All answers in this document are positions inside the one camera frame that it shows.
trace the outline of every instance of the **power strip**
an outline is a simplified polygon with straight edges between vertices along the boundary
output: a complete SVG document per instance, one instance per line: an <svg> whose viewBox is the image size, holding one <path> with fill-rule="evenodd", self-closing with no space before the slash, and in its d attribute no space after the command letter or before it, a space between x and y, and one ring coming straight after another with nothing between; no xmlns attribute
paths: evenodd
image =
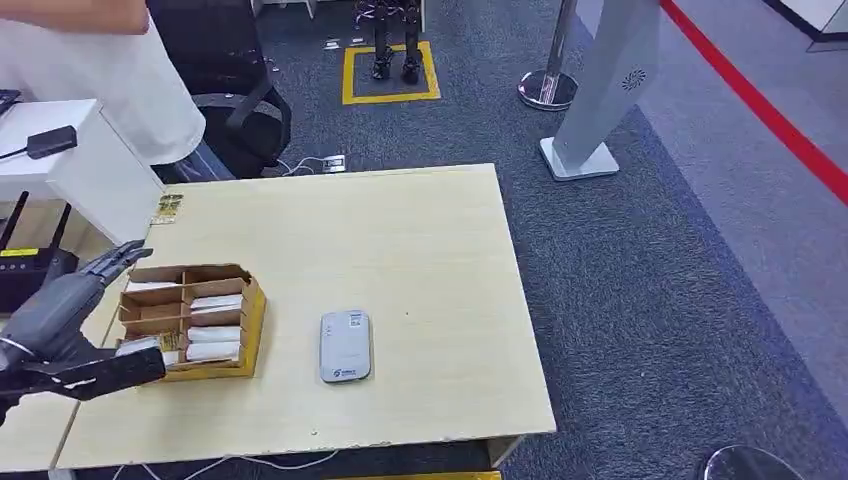
<svg viewBox="0 0 848 480"><path fill-rule="evenodd" d="M324 162L324 173L340 173L347 170L344 155L324 157L322 161Z"/></svg>

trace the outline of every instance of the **robot legs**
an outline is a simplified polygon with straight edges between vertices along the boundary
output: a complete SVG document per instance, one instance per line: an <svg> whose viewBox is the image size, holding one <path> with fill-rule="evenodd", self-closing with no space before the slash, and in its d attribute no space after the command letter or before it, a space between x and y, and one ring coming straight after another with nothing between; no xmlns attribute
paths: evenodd
<svg viewBox="0 0 848 480"><path fill-rule="evenodd" d="M396 10L390 0L377 0L374 4L374 67L371 76L384 80L391 75L392 57L395 52L388 45L388 19ZM418 49L418 31L421 28L421 9L418 0L401 0L406 37L406 60L403 62L401 79L408 84L418 83L421 70L421 51Z"/></svg>

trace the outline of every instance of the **person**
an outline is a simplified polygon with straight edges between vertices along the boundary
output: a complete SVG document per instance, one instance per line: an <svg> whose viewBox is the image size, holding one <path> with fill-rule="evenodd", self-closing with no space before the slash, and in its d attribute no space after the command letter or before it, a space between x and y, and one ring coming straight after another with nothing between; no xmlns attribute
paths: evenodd
<svg viewBox="0 0 848 480"><path fill-rule="evenodd" d="M0 0L0 88L30 101L100 100L165 183L235 178L203 142L206 121L144 0Z"/></svg>

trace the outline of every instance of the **white power bank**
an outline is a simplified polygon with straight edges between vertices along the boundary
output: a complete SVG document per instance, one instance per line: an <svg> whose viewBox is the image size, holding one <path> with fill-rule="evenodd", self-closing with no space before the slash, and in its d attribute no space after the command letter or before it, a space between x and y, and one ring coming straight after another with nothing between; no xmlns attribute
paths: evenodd
<svg viewBox="0 0 848 480"><path fill-rule="evenodd" d="M321 380L360 380L371 373L371 319L362 310L321 317Z"/></svg>

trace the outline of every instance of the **black router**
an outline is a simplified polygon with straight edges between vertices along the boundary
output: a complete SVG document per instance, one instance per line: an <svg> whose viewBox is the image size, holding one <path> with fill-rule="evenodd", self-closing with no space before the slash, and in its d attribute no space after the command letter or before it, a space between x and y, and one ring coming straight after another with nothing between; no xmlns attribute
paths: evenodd
<svg viewBox="0 0 848 480"><path fill-rule="evenodd" d="M21 193L0 236L0 315L13 313L42 286L76 271L79 264L76 255L59 248L71 214L68 204L65 204L49 247L6 249L28 197L29 192Z"/></svg>

